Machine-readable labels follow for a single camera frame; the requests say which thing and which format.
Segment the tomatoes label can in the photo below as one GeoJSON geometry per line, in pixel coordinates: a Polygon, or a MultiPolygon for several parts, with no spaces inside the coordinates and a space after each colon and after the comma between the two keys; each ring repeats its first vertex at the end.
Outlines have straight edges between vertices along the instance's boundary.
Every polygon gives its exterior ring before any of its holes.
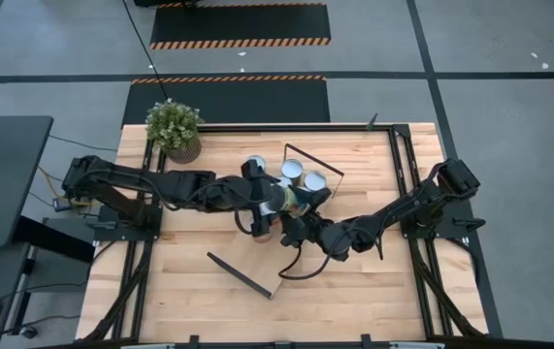
{"type": "Polygon", "coordinates": [[[273,187],[273,197],[267,202],[269,210],[299,217],[310,210],[310,203],[289,187],[273,187]]]}

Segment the green potted plant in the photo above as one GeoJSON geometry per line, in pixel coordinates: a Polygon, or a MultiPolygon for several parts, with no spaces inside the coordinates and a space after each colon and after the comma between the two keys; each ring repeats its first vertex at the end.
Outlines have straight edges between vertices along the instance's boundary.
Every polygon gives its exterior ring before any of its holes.
{"type": "Polygon", "coordinates": [[[199,109],[169,98],[147,111],[147,139],[173,162],[188,164],[202,151],[198,126],[203,122],[199,109]]]}

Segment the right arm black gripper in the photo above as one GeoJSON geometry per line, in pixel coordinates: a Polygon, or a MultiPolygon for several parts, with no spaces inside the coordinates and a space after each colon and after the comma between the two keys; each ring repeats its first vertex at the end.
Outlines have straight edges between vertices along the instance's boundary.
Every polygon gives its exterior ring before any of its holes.
{"type": "MultiPolygon", "coordinates": [[[[317,191],[303,191],[303,198],[308,208],[305,215],[316,214],[317,209],[332,197],[332,191],[321,188],[317,191]]],[[[318,245],[330,258],[345,262],[353,242],[352,233],[345,223],[335,223],[319,215],[312,215],[307,219],[297,217],[281,217],[282,237],[280,244],[298,248],[307,239],[318,245]]]]}

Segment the black hazard striped floor mat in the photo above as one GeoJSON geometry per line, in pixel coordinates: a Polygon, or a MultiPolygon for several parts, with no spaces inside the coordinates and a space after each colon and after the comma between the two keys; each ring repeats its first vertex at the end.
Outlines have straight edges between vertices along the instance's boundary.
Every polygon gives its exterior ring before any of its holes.
{"type": "Polygon", "coordinates": [[[238,75],[134,79],[122,123],[143,124],[167,98],[200,111],[208,123],[325,123],[327,81],[321,75],[238,75]]]}
{"type": "Polygon", "coordinates": [[[165,4],[156,10],[154,50],[327,46],[332,41],[322,3],[165,4]]]}

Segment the dark grey desk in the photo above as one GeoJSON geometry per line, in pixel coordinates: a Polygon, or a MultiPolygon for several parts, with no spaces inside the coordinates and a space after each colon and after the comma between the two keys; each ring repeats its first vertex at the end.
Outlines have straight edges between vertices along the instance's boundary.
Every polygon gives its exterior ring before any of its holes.
{"type": "Polygon", "coordinates": [[[50,116],[0,116],[0,246],[12,240],[37,171],[50,116]]]}

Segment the wooden shelf with black legs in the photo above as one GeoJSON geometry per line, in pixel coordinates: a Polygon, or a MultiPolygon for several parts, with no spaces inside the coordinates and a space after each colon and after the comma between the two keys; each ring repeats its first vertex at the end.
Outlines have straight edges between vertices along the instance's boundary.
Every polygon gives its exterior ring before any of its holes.
{"type": "MultiPolygon", "coordinates": [[[[291,143],[284,146],[280,167],[276,168],[272,163],[266,162],[266,171],[274,175],[276,179],[283,176],[280,168],[285,159],[297,159],[303,164],[304,173],[300,185],[291,184],[289,186],[299,197],[303,198],[303,191],[308,190],[304,186],[304,177],[310,171],[322,172],[327,179],[326,187],[332,191],[332,197],[335,196],[344,177],[343,171],[291,143]]],[[[267,299],[271,299],[275,295],[282,280],[290,277],[288,273],[298,263],[302,255],[302,246],[306,242],[303,242],[299,248],[281,245],[280,217],[283,214],[292,216],[287,213],[274,213],[277,214],[277,219],[270,227],[269,232],[273,235],[268,242],[257,243],[253,240],[254,236],[238,233],[229,245],[208,254],[208,257],[219,267],[267,299]]],[[[250,229],[250,222],[251,215],[240,216],[240,223],[244,229],[250,229]]]]}

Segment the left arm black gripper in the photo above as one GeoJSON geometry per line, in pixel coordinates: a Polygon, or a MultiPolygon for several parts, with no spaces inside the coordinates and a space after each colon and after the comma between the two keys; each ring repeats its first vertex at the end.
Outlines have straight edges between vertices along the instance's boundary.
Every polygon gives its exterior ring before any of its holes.
{"type": "Polygon", "coordinates": [[[277,214],[262,214],[260,205],[274,196],[272,186],[277,184],[277,179],[259,168],[254,160],[246,160],[241,172],[243,177],[228,175],[216,181],[216,209],[248,210],[251,212],[250,230],[269,232],[277,214]]]}

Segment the pineapple label can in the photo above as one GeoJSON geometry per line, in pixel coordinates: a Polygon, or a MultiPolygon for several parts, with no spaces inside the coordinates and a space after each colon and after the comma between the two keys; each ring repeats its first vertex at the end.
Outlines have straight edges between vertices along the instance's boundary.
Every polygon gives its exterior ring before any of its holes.
{"type": "Polygon", "coordinates": [[[320,171],[310,171],[305,174],[304,186],[309,191],[319,191],[327,186],[327,179],[320,171]]]}

